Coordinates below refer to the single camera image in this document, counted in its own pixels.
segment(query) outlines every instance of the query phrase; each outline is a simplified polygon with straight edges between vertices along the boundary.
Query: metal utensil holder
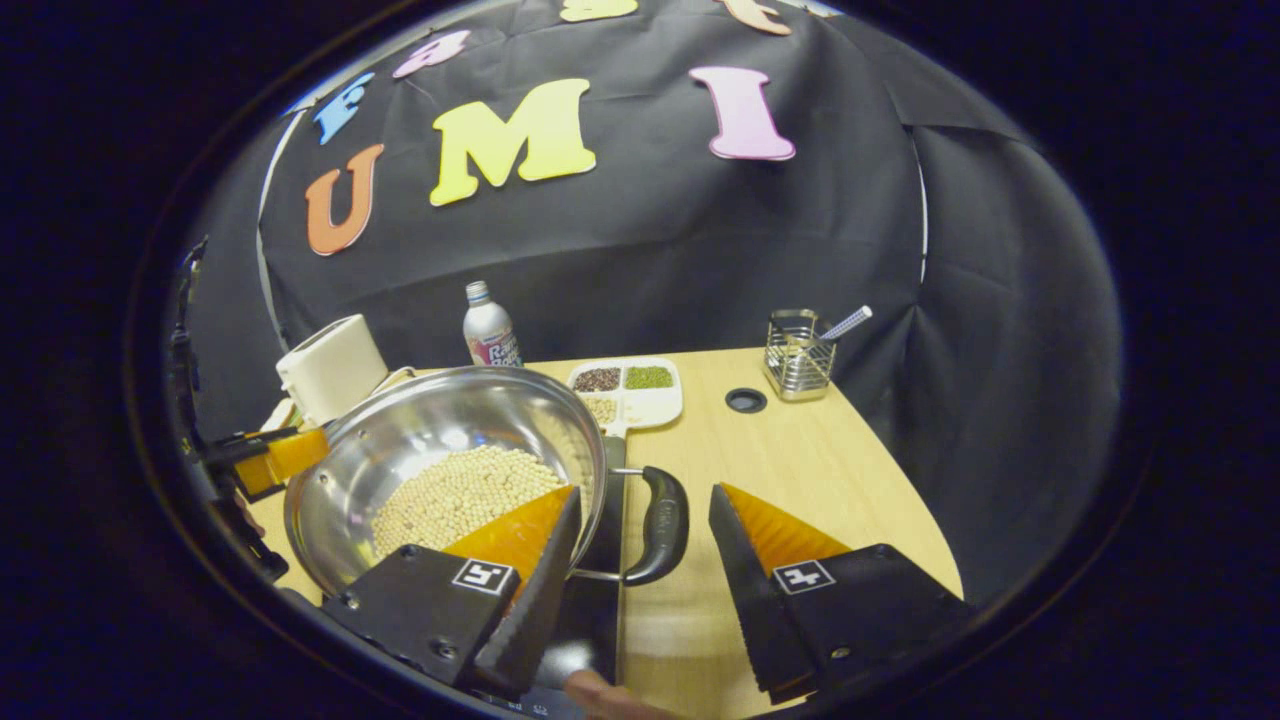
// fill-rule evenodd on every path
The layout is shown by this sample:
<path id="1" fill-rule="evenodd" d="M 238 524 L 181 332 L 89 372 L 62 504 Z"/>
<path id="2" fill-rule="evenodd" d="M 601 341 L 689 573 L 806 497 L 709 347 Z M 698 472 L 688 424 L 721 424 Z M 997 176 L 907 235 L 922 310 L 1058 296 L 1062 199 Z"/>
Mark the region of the metal utensil holder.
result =
<path id="1" fill-rule="evenodd" d="M 815 400 L 831 386 L 836 341 L 820 340 L 831 329 L 813 310 L 776 310 L 764 343 L 764 374 L 778 397 Z"/>

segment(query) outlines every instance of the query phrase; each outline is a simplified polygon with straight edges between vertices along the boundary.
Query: straw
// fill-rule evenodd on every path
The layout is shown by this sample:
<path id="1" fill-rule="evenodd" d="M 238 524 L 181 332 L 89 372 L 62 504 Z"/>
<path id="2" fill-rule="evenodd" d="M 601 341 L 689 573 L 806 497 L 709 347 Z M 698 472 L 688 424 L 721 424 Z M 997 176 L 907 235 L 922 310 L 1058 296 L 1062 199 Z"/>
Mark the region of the straw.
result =
<path id="1" fill-rule="evenodd" d="M 836 340 L 840 336 L 842 336 L 842 334 L 847 333 L 849 331 L 856 328 L 858 325 L 863 324 L 863 322 L 865 322 L 867 318 L 870 318 L 870 316 L 872 316 L 872 309 L 868 307 L 868 306 L 865 306 L 865 305 L 863 305 L 861 307 L 858 309 L 856 313 L 854 313 L 852 315 L 845 318 L 844 320 L 841 320 L 840 323 L 837 323 L 829 331 L 822 333 L 822 337 L 819 340 Z"/>

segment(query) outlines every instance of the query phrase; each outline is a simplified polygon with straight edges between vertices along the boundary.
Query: orange letter u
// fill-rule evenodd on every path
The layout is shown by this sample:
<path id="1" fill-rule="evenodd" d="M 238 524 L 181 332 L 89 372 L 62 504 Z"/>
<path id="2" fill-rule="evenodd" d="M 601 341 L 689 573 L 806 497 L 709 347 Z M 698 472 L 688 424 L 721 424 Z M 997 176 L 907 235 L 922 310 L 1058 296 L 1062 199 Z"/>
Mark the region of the orange letter u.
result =
<path id="1" fill-rule="evenodd" d="M 383 145 L 370 145 L 347 163 L 351 170 L 351 213 L 340 225 L 333 224 L 329 214 L 333 183 L 338 182 L 339 170 L 329 170 L 307 188 L 307 243 L 316 255 L 344 250 L 365 232 L 374 209 L 374 160 L 381 154 Z"/>

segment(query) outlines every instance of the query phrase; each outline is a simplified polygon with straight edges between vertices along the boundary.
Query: yellow letter m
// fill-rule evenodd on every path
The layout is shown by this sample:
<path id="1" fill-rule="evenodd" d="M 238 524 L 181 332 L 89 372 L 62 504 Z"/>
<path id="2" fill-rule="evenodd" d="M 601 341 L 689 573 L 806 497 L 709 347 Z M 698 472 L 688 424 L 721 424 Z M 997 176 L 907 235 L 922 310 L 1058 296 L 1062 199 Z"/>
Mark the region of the yellow letter m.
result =
<path id="1" fill-rule="evenodd" d="M 468 102 L 435 119 L 440 131 L 440 184 L 431 191 L 431 205 L 448 205 L 471 197 L 480 181 L 467 172 L 467 156 L 489 184 L 502 187 L 511 176 L 520 149 L 529 152 L 520 164 L 520 177 L 539 181 L 585 173 L 595 167 L 595 152 L 582 147 L 577 122 L 579 99 L 590 87 L 585 79 L 558 79 L 539 85 L 512 113 L 502 119 L 484 102 Z"/>

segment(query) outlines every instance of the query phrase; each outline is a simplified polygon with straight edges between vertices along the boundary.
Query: pink letter i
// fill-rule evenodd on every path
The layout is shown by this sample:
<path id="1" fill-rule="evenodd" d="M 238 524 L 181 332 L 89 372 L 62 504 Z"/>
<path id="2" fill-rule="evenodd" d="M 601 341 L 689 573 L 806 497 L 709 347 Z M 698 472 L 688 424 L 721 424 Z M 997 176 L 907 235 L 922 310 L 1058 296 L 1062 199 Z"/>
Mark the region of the pink letter i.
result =
<path id="1" fill-rule="evenodd" d="M 769 76 L 748 68 L 694 68 L 689 76 L 712 94 L 721 133 L 712 140 L 712 152 L 740 160 L 790 160 L 796 146 L 778 136 L 764 104 L 762 86 Z"/>

